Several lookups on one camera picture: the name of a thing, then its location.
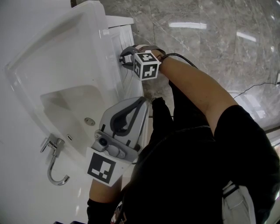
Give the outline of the white drawer with black knob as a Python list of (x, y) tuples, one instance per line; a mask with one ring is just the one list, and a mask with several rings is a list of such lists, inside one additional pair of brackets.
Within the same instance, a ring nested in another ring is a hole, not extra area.
[(130, 96), (130, 85), (132, 82), (132, 71), (126, 69), (122, 66), (122, 62), (120, 62), (120, 54), (122, 51), (134, 44), (133, 35), (131, 25), (123, 25), (117, 26), (113, 28), (109, 28), (110, 38), (112, 41), (116, 63), (119, 71), (119, 79), (120, 79), (120, 90), (121, 90), (121, 99), (128, 98)]

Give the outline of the person's black shirt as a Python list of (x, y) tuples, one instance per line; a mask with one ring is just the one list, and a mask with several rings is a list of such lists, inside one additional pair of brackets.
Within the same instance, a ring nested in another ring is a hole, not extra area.
[(238, 105), (216, 130), (175, 131), (149, 144), (131, 182), (112, 203), (88, 201), (88, 224), (222, 224), (222, 189), (233, 182), (252, 198), (257, 224), (280, 189), (280, 159), (265, 132)]

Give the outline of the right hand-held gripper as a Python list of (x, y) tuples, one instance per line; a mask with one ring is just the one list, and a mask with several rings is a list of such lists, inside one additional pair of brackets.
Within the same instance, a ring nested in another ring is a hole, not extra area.
[(120, 54), (120, 57), (133, 55), (133, 62), (126, 62), (125, 59), (119, 59), (119, 61), (124, 68), (133, 71), (140, 81), (156, 79), (161, 62), (152, 53), (153, 50), (160, 52), (159, 56), (166, 54), (156, 45), (133, 45), (125, 48)]

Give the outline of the person's black trousers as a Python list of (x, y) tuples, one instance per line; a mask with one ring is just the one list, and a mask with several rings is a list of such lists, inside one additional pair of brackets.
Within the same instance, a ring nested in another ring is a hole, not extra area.
[(201, 110), (171, 81), (169, 86), (172, 89), (175, 106), (173, 116), (162, 97), (152, 101), (153, 132), (150, 142), (159, 141), (174, 131), (192, 130), (199, 127), (206, 130), (206, 135), (213, 137), (207, 119)]

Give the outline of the person's left forearm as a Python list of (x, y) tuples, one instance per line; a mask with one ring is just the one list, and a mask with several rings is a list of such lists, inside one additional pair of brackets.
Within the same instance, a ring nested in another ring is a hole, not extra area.
[(112, 203), (121, 192), (122, 179), (123, 177), (121, 176), (112, 187), (93, 179), (89, 191), (89, 199), (98, 203)]

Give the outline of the chrome faucet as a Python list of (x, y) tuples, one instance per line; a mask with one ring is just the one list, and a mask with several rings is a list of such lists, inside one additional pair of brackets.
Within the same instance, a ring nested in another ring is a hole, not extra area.
[(50, 134), (40, 150), (40, 153), (42, 153), (47, 147), (51, 149), (51, 160), (47, 170), (47, 177), (48, 180), (55, 186), (63, 186), (70, 179), (68, 175), (65, 175), (64, 178), (59, 181), (54, 180), (52, 177), (53, 166), (56, 162), (56, 159), (60, 156), (64, 144), (65, 144), (64, 140), (60, 138), (56, 138), (53, 134)]

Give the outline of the white vanity cabinet with sink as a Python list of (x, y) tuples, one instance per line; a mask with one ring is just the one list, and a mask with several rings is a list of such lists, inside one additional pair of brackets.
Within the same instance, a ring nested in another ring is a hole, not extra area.
[[(109, 28), (132, 23), (98, 1), (0, 0), (0, 224), (87, 222), (87, 148), (122, 100)], [(50, 134), (65, 141), (52, 170), (63, 186), (40, 153)]]

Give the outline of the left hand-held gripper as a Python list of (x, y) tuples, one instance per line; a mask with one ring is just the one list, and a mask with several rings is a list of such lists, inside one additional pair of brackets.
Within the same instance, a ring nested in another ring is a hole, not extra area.
[(135, 97), (123, 100), (104, 112), (101, 131), (95, 132), (95, 142), (87, 148), (86, 174), (109, 187), (116, 183), (139, 156), (130, 147), (138, 142), (147, 111), (146, 99)]

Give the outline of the grey shoulder bag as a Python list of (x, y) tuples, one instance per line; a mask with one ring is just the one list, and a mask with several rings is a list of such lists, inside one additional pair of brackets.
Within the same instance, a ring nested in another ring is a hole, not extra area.
[(222, 189), (223, 224), (256, 224), (252, 198), (245, 186), (232, 181)]

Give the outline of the person's right forearm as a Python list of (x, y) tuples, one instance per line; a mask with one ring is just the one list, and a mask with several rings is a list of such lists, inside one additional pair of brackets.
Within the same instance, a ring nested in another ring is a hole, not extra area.
[(205, 115), (214, 132), (222, 113), (237, 105), (231, 95), (211, 76), (179, 60), (167, 57), (160, 72), (180, 89)]

